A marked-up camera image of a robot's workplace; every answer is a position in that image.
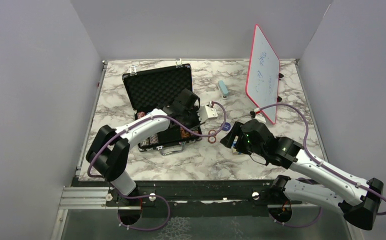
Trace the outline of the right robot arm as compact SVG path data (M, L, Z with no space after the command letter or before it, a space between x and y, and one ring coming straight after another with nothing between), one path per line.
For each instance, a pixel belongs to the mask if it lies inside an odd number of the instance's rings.
M379 179L366 180L342 171L307 153L300 143L274 136L255 119L244 124L236 122L220 143L242 154L259 155L267 164L290 169L318 183L308 185L278 176L269 190L273 202L304 201L342 213L348 223L362 230L373 228L384 187Z

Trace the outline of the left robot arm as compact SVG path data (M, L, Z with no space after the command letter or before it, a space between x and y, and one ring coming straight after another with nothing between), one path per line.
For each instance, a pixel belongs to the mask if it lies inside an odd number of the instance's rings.
M149 141L146 149L173 146L183 141L182 135L191 137L193 132L199 133L199 103L196 94L184 89L169 103L159 105L130 124L117 128L102 126L86 153L88 175L92 176L92 169L97 170L100 178L119 191L120 201L128 206L134 204L138 198L137 185L126 172L130 150L153 135L157 136L157 142Z

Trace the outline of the blue boxed card deck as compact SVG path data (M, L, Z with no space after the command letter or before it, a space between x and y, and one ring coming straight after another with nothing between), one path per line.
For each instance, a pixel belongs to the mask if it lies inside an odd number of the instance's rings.
M236 144L237 144L237 139L235 139L235 140L233 141L233 144L232 144L231 150L232 150L232 154L233 154L233 155L239 155L239 154L240 154L240 153L237 151L237 149L236 149Z

